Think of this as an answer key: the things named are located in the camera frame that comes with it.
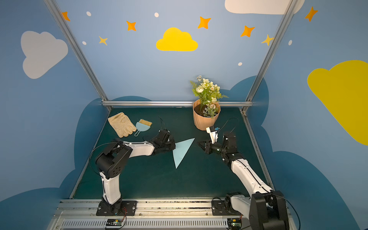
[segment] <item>paper triangle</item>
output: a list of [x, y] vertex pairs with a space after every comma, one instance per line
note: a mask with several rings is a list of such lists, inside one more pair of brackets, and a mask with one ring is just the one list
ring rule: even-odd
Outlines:
[[181, 141], [175, 143], [175, 149], [173, 150], [175, 168], [177, 169], [181, 161], [183, 160], [185, 154], [187, 154], [188, 149], [192, 145], [195, 138]]

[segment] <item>peach flower pot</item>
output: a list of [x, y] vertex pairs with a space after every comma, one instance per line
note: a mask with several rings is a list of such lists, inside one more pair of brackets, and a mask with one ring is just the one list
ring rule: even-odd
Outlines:
[[200, 104], [199, 99], [196, 100], [193, 104], [193, 120], [194, 120], [194, 124], [197, 127], [197, 129], [199, 130], [206, 130], [207, 127], [213, 126], [217, 120], [217, 118], [219, 117], [221, 108], [220, 105], [216, 102], [216, 107], [219, 108], [218, 110], [218, 114], [216, 116], [212, 117], [202, 117], [201, 115], [198, 115], [195, 111], [194, 108]]

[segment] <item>brush bristles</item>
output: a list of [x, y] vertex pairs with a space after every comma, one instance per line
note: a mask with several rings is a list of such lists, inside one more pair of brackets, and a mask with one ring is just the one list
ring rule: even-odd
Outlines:
[[143, 119], [141, 119], [141, 120], [139, 121], [139, 123], [142, 123], [142, 124], [144, 124], [144, 125], [148, 125], [148, 126], [151, 126], [151, 125], [152, 125], [152, 122], [149, 122], [149, 121], [146, 121], [146, 120], [143, 120]]

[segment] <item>brush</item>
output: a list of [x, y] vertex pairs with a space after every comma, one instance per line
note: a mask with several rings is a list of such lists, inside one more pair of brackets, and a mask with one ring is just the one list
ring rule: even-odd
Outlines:
[[144, 132], [149, 130], [149, 128], [151, 127], [152, 122], [150, 121], [146, 121], [146, 120], [139, 120], [139, 122], [137, 122], [135, 124], [135, 127], [137, 128], [137, 132], [135, 132], [134, 136], [137, 137], [139, 135], [140, 132]]

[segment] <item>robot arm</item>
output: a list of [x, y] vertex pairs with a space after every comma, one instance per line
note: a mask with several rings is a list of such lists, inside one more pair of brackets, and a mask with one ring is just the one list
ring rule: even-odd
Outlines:
[[129, 158], [155, 155], [173, 149], [175, 149], [175, 140], [168, 130], [160, 130], [159, 134], [149, 142], [127, 142], [118, 139], [116, 143], [107, 145], [96, 158], [103, 186], [103, 199], [99, 207], [108, 210], [101, 215], [115, 215], [120, 209], [118, 207], [121, 203], [119, 176]]
[[207, 154], [220, 154], [222, 160], [239, 177], [251, 200], [238, 192], [228, 194], [225, 198], [225, 211], [230, 215], [240, 212], [248, 217], [252, 229], [258, 230], [289, 230], [286, 203], [280, 191], [273, 191], [253, 171], [247, 160], [237, 151], [236, 136], [224, 133], [222, 145], [217, 143], [217, 130], [207, 128], [210, 141], [199, 142], [198, 145]]

